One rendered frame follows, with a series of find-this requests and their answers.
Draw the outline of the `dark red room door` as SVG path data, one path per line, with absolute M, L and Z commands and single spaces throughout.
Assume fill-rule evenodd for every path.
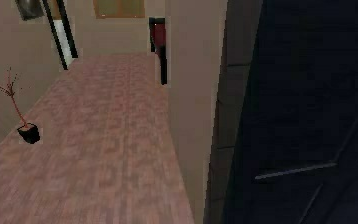
M 148 19 L 151 51 L 156 53 L 160 62 L 161 84 L 168 82 L 166 55 L 166 28 L 164 18 L 150 17 Z

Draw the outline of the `black room door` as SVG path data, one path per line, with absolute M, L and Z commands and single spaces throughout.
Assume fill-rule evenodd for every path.
M 358 224 L 358 0 L 263 0 L 222 222 Z

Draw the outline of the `red twig plant black pot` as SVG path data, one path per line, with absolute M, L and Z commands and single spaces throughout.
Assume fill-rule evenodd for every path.
M 22 139 L 26 143 L 35 144 L 40 140 L 39 129 L 36 124 L 30 123 L 24 118 L 23 114 L 21 113 L 17 105 L 15 99 L 16 92 L 14 91 L 14 85 L 15 82 L 18 80 L 18 74 L 12 75 L 11 71 L 12 68 L 9 68 L 7 70 L 6 83 L 4 86 L 0 85 L 0 92 L 2 92 L 3 94 L 5 94 L 10 98 L 15 112 L 17 113 L 17 115 L 20 118 L 20 121 L 22 122 L 22 125 L 17 128 L 18 134 L 22 137 Z

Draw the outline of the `brown framed wall picture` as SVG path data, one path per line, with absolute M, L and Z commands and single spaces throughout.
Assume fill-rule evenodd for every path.
M 144 0 L 93 0 L 97 18 L 144 18 Z

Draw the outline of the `grey framed wall picture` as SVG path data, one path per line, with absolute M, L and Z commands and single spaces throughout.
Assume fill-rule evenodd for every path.
M 23 21 L 40 18 L 44 15 L 40 0 L 15 0 Z

